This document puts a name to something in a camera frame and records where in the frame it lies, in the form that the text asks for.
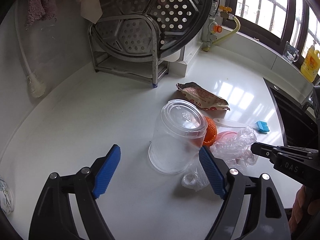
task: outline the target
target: long brush handle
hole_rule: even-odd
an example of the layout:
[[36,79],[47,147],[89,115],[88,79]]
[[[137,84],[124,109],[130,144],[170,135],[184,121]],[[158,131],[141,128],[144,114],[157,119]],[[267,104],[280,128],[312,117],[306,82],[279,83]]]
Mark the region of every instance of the long brush handle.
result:
[[215,123],[220,124],[222,126],[226,126],[226,127],[247,127],[248,126],[247,124],[239,123],[229,119],[214,118],[213,120]]
[[22,42],[21,42],[21,37],[20,37],[20,31],[19,31],[19,24],[18,24],[18,5],[19,5],[19,0],[16,0],[16,4],[15,4],[15,8],[14,8],[14,25],[16,27],[16,33],[17,33],[17,38],[18,38],[18,43],[19,43],[19,47],[20,47],[20,51],[23,57],[23,61],[24,64],[26,66],[27,72],[29,75],[32,74],[32,71],[29,67],[27,58],[26,58],[26,54],[24,53],[24,49],[22,47]]

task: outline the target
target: human hand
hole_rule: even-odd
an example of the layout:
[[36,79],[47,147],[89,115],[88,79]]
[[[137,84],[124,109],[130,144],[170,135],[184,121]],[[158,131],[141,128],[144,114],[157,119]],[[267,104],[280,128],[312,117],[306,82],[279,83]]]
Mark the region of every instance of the human hand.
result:
[[[306,186],[303,185],[301,189],[298,190],[296,194],[296,199],[292,207],[292,214],[289,220],[289,228],[291,233],[293,233],[297,229],[297,226],[303,217],[302,206],[305,202],[305,199],[306,199]],[[311,202],[308,206],[309,215],[312,215],[312,216],[316,215],[319,210],[320,210],[320,199],[317,199]]]

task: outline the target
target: yellow dish soap bottle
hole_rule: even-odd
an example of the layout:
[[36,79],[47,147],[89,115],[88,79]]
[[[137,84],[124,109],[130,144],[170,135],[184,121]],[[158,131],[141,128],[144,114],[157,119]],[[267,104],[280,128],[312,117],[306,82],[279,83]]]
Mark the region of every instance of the yellow dish soap bottle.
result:
[[316,41],[313,41],[313,45],[311,45],[308,50],[306,59],[304,60],[301,66],[301,73],[308,79],[310,82],[313,82],[317,76],[317,73],[320,68],[320,58],[319,51],[315,50]]

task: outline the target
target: crumpled clear plastic wrap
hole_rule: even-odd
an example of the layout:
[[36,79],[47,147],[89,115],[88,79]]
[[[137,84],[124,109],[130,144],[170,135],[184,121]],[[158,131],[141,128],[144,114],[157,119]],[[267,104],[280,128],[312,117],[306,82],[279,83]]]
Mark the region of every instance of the crumpled clear plastic wrap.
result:
[[[246,167],[254,165],[258,156],[254,155],[250,147],[257,141],[252,127],[242,128],[234,137],[222,138],[216,141],[210,150],[214,157],[224,160],[229,168],[236,168],[246,175]],[[181,184],[186,188],[201,190],[209,185],[208,178],[201,166],[198,155],[189,164],[182,178]]]

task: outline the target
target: metal screw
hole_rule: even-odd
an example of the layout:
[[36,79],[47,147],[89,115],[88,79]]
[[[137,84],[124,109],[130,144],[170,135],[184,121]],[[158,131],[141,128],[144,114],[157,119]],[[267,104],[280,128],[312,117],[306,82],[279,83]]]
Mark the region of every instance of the metal screw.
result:
[[265,179],[265,180],[268,180],[268,179],[270,179],[270,176],[268,174],[266,174],[266,173],[263,173],[262,174],[262,178]]
[[90,168],[89,167],[84,167],[81,169],[81,173],[82,174],[88,174],[90,172]]
[[53,172],[50,174],[50,179],[55,179],[58,176],[58,174],[56,172]]
[[229,171],[232,175],[237,175],[239,171],[237,169],[230,169]]

